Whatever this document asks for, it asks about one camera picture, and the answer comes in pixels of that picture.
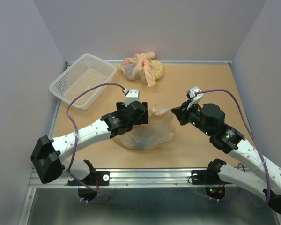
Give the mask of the translucent plastic bag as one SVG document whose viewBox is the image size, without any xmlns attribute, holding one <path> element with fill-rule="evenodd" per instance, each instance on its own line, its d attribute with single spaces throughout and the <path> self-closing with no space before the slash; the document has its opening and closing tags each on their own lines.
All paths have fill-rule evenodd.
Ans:
<svg viewBox="0 0 281 225">
<path fill-rule="evenodd" d="M 123 135 L 113 138 L 122 147 L 132 150 L 153 150 L 166 147 L 174 136 L 172 124 L 174 114 L 170 108 L 157 108 L 148 111 L 148 124 L 134 126 Z"/>
</svg>

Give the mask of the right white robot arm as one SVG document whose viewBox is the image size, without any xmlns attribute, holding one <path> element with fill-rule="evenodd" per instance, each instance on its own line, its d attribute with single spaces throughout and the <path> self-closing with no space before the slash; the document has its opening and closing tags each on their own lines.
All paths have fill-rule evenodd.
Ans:
<svg viewBox="0 0 281 225">
<path fill-rule="evenodd" d="M 225 154 L 246 165 L 250 172 L 233 168 L 223 160 L 215 159 L 208 164 L 202 180 L 217 183 L 223 181 L 243 188 L 264 201 L 281 214 L 281 168 L 260 156 L 257 149 L 244 135 L 225 123 L 225 112 L 216 104 L 189 105 L 184 102 L 172 108 L 180 125 L 188 123 L 209 136 L 210 143 Z"/>
</svg>

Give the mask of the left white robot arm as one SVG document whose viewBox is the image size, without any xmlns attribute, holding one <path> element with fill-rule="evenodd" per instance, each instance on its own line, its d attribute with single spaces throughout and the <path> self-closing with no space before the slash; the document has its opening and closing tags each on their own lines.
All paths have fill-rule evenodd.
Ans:
<svg viewBox="0 0 281 225">
<path fill-rule="evenodd" d="M 95 179 L 95 169 L 88 160 L 74 162 L 68 157 L 79 150 L 100 141 L 123 135 L 135 125 L 148 123 L 147 102 L 133 101 L 128 105 L 117 102 L 117 109 L 97 119 L 77 132 L 49 139 L 38 139 L 30 159 L 41 183 L 50 183 L 69 173 L 83 184 L 89 185 Z"/>
</svg>

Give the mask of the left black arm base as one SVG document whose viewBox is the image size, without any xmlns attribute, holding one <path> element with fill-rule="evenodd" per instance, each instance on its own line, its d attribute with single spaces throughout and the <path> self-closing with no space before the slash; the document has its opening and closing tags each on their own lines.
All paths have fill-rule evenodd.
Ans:
<svg viewBox="0 0 281 225">
<path fill-rule="evenodd" d="M 110 171 L 96 170 L 90 161 L 74 161 L 71 171 L 76 178 L 89 186 L 108 186 L 110 183 Z"/>
</svg>

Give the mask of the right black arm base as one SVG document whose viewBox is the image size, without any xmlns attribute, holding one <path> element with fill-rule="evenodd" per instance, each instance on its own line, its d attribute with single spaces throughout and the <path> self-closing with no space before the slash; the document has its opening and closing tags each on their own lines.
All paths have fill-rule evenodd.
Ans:
<svg viewBox="0 0 281 225">
<path fill-rule="evenodd" d="M 206 169 L 191 171 L 191 176 L 188 178 L 187 182 L 194 185 L 220 184 L 222 180 L 220 179 L 218 173 L 220 172 L 221 167 L 225 164 L 225 161 L 215 159 L 208 164 Z"/>
</svg>

